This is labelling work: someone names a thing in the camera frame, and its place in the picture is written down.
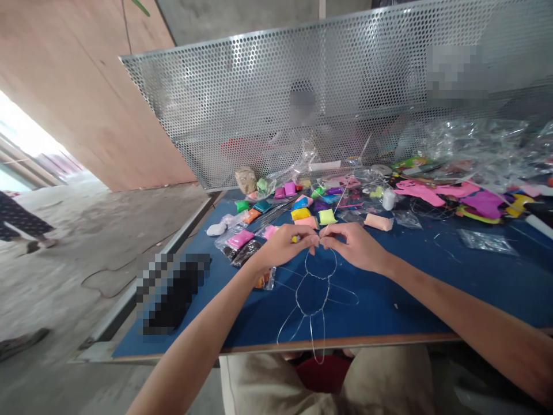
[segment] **blue table surface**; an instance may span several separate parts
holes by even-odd
[[[165,353],[193,318],[236,274],[237,269],[215,248],[215,238],[207,236],[206,230],[210,225],[219,223],[223,215],[235,214],[233,199],[240,198],[241,194],[228,192],[183,254],[210,254],[212,261],[209,276],[204,279],[204,284],[190,304],[180,327],[170,335],[144,336],[138,334],[138,327],[142,324],[138,319],[113,353],[113,357]],[[424,272],[532,326],[553,327],[553,241],[523,221],[515,221],[509,225],[487,225],[458,217],[446,221],[424,217],[419,220],[422,230],[408,229],[398,224],[394,224],[390,232],[368,227],[365,229],[388,251]],[[287,222],[292,223],[290,213],[284,212],[274,224]],[[513,227],[526,235],[517,232]],[[459,238],[457,229],[504,235],[520,256],[469,249]],[[329,339],[451,332],[443,322],[394,282],[381,275],[356,269],[339,254],[336,255],[338,268],[330,279],[332,285],[328,298],[331,301],[324,305],[324,324],[321,312],[311,319],[302,319],[302,313],[298,309],[293,311],[296,307],[294,291],[302,281],[300,275],[305,274],[305,255],[300,254],[284,265],[289,270],[277,269],[274,290],[252,291],[226,339],[224,348],[274,344],[281,327],[281,343],[289,341],[296,331],[294,341],[310,341],[311,328],[315,339],[322,339],[323,336]],[[334,268],[334,255],[330,250],[317,250],[315,257],[308,258],[307,265],[310,272],[325,277]],[[306,313],[315,312],[321,307],[326,290],[326,281],[313,277],[304,280],[298,291],[298,299]]]

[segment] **leg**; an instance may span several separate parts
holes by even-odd
[[[12,242],[18,246],[18,256],[31,254],[39,250],[37,241],[30,241],[20,235],[19,232],[9,228],[3,221],[0,221],[0,240]]]
[[[342,395],[352,409],[433,414],[430,358],[424,345],[353,349]]]
[[[279,353],[221,356],[219,363],[227,415],[338,413],[335,397],[307,390]]]
[[[19,203],[4,193],[0,193],[0,218],[35,237],[47,248],[55,245],[55,242],[49,243],[50,240],[44,237],[44,234],[53,231],[54,227],[25,210]]]

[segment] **finger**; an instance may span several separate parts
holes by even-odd
[[[338,239],[332,237],[332,236],[324,236],[321,238],[321,245],[324,246],[325,249],[333,249],[335,251],[338,251],[339,253],[342,253],[346,245],[342,242],[340,242]]]
[[[307,225],[290,225],[286,224],[281,229],[290,237],[295,235],[308,236],[308,235],[317,235],[317,232],[313,230],[312,227]]]
[[[349,234],[348,224],[330,224],[325,228],[319,231],[319,236],[332,236],[332,235],[342,235],[346,236]]]
[[[319,246],[319,237],[317,235],[310,235],[302,238],[302,240],[295,244],[294,248],[299,254],[300,251],[303,251],[306,248],[311,248],[313,246]]]

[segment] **perforated metal sheet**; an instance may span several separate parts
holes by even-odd
[[[390,163],[421,149],[435,118],[553,118],[552,17],[550,0],[424,1],[122,61],[215,190],[241,165],[287,168],[304,135],[326,162],[370,134],[363,163]]]

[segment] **plywood board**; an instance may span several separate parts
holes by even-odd
[[[113,191],[195,181],[118,56],[173,47],[154,0],[4,0],[0,89]]]

